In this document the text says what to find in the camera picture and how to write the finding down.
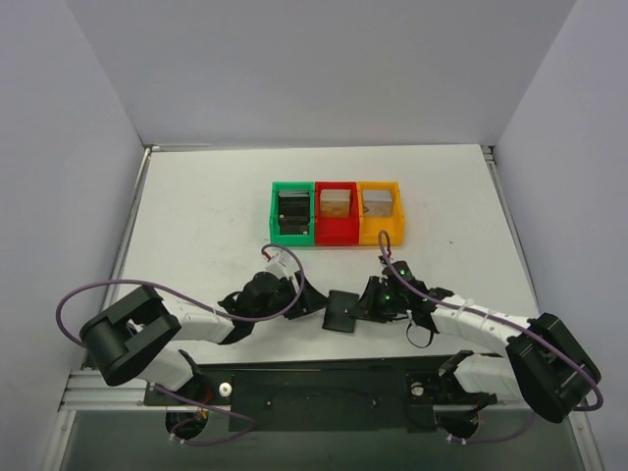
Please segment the black leather card holder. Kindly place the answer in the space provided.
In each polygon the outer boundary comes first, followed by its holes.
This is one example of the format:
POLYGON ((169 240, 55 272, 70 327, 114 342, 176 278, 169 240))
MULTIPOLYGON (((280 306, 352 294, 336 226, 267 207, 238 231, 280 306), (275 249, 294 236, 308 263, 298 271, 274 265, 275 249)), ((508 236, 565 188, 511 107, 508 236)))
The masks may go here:
POLYGON ((355 332, 356 320, 349 311, 357 304, 359 295, 354 292, 331 289, 325 308, 322 328, 342 334, 355 332))

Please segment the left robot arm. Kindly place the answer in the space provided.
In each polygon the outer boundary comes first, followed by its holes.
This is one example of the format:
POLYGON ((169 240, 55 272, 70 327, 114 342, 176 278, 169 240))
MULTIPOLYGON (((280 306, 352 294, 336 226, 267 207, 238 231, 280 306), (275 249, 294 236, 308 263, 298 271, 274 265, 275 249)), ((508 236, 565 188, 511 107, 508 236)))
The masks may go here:
POLYGON ((255 274, 242 290, 218 302, 228 317, 142 285, 86 322, 79 337, 107 385, 139 378, 189 404, 202 390, 200 370, 171 341, 234 344, 250 336, 261 318, 280 312, 297 319, 325 308, 327 301, 299 271, 289 276, 255 274))

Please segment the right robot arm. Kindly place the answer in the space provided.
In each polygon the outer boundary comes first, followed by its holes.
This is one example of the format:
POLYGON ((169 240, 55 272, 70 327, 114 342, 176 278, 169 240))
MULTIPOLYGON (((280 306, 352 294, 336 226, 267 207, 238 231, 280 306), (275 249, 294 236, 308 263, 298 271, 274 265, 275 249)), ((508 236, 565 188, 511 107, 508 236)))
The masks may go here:
POLYGON ((387 323, 407 315, 431 336, 469 341, 484 350, 462 350, 438 370, 441 395, 459 401, 477 395, 525 402, 537 415, 559 423, 574 411, 603 404, 601 372, 556 316, 511 316, 476 304, 446 288, 427 288, 398 261, 373 276, 348 309, 349 316, 387 323))

